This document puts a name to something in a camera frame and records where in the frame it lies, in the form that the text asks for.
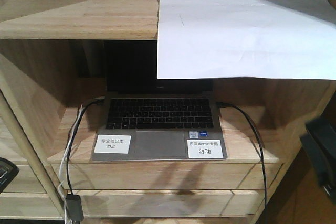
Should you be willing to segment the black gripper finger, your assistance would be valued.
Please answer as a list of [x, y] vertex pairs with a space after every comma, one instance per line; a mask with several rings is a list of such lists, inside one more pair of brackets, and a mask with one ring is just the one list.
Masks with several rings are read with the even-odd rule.
[[323, 117], [306, 123], [300, 141], [316, 173], [318, 185], [335, 204], [335, 127]]

